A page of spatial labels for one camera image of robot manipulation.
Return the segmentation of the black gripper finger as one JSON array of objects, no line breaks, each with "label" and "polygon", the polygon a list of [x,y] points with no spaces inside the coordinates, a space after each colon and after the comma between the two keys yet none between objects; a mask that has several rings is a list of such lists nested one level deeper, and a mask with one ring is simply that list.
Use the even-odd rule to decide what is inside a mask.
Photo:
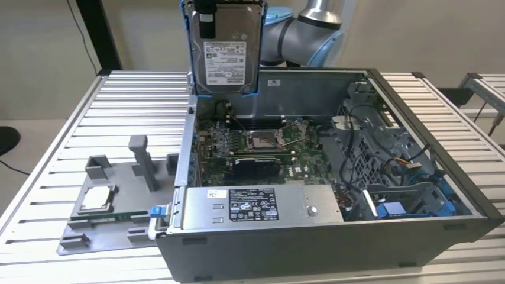
[{"label": "black gripper finger", "polygon": [[216,38],[216,1],[196,0],[195,11],[199,15],[200,38]]}]

